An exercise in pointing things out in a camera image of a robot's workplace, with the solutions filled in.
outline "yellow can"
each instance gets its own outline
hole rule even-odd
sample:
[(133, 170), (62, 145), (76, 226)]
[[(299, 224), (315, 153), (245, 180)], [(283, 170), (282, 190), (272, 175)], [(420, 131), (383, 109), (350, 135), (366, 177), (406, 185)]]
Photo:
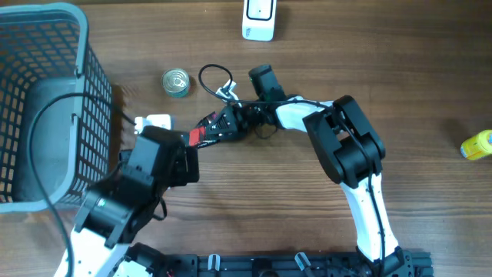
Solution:
[(492, 154), (492, 130), (485, 130), (461, 145), (463, 157), (473, 161)]

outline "robotic arm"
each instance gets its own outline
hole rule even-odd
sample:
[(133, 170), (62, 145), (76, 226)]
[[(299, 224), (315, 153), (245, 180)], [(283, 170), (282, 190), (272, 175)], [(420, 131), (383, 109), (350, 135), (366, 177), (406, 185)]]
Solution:
[[(381, 160), (385, 149), (355, 100), (344, 96), (334, 102), (323, 102), (324, 107), (300, 103), (302, 97), (284, 94), (269, 65), (255, 68), (249, 75), (258, 101), (271, 104), (227, 105), (218, 114), (203, 118), (189, 134), (146, 126), (135, 148), (121, 153), (119, 174), (110, 175), (86, 191), (71, 232), (75, 276), (173, 277), (167, 269), (169, 258), (146, 245), (129, 247), (135, 235), (152, 218), (164, 219), (165, 203), (161, 195), (165, 189), (198, 181), (198, 148), (241, 139), (251, 128), (263, 124), (306, 132), (327, 176), (341, 185), (354, 217), (357, 252), (364, 265), (361, 274), (356, 275), (379, 276), (382, 259), (384, 275), (403, 267), (408, 270), (405, 265), (409, 259), (404, 261), (404, 256), (408, 255), (404, 255), (391, 231), (381, 193)], [(232, 88), (233, 85), (226, 84), (218, 94), (238, 100)], [(292, 101), (292, 104), (276, 104), (279, 101)], [(353, 139), (339, 139), (344, 129), (339, 124), (340, 118), (368, 154), (369, 163)], [(154, 215), (159, 204), (164, 216)], [(215, 256), (211, 255), (208, 260), (208, 272), (217, 276), (221, 267), (220, 259)], [(55, 276), (65, 276), (67, 261), (65, 252)], [(253, 269), (258, 266), (256, 259), (251, 261)], [(296, 255), (295, 261), (307, 277), (317, 277), (311, 272), (311, 263), (304, 253)], [(267, 276), (253, 273), (253, 277)]]

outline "green can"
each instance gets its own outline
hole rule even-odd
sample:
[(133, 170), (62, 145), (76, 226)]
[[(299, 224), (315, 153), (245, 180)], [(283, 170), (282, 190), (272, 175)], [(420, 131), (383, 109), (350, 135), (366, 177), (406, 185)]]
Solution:
[(161, 84), (169, 96), (181, 98), (188, 94), (190, 77), (184, 69), (173, 68), (164, 72)]

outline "wooden table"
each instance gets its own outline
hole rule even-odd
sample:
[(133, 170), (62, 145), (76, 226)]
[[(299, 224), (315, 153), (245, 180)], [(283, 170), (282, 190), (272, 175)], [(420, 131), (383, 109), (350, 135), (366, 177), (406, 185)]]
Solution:
[[(131, 116), (169, 113), (190, 129), (222, 104), (196, 82), (208, 63), (227, 66), (241, 98), (248, 70), (273, 65), (287, 93), (355, 97), (387, 147), (384, 198), (402, 247), (432, 253), (436, 276), (492, 270), (492, 159), (468, 162), (463, 140), (492, 127), (490, 4), (432, 1), (279, 2), (272, 42), (241, 37), (241, 2), (84, 5), (90, 43)], [(181, 67), (191, 94), (169, 98), (163, 71)], [(210, 70), (213, 89), (227, 76)], [(114, 144), (135, 143), (131, 126)], [(308, 137), (200, 151), (197, 184), (166, 193), (169, 216), (136, 238), (163, 253), (353, 251), (356, 233), (339, 185), (323, 173)], [(72, 213), (65, 213), (71, 228)], [(46, 213), (3, 215), (1, 276), (51, 276), (63, 244)]]

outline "blue basket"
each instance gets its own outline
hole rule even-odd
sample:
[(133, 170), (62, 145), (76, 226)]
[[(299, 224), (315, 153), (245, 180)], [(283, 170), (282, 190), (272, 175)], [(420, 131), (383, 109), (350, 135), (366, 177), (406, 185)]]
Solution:
[[(27, 134), (36, 112), (69, 92), (112, 102), (111, 86), (76, 6), (0, 8), (0, 213), (46, 209), (27, 166)], [(33, 158), (53, 202), (80, 205), (85, 188), (108, 171), (111, 111), (89, 98), (68, 98), (41, 117)]]

